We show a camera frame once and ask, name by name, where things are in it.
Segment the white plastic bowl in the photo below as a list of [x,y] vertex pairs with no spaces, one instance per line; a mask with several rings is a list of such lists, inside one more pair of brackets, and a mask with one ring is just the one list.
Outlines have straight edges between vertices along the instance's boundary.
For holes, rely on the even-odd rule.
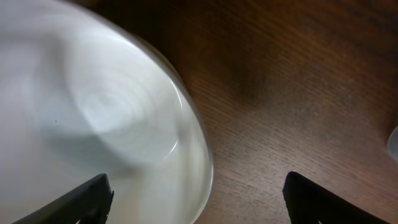
[[1,2],[1,222],[98,174],[109,223],[194,223],[213,183],[201,116],[155,48],[69,1]]

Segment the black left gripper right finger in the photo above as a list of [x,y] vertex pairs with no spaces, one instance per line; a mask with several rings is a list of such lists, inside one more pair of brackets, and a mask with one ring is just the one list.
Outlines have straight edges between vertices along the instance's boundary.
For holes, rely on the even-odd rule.
[[385,223],[297,172],[287,174],[282,193],[291,224]]

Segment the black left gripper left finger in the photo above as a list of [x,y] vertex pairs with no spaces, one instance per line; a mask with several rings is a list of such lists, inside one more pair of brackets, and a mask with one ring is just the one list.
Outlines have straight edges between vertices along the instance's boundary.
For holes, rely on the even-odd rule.
[[99,174],[13,224],[105,224],[113,197],[108,176]]

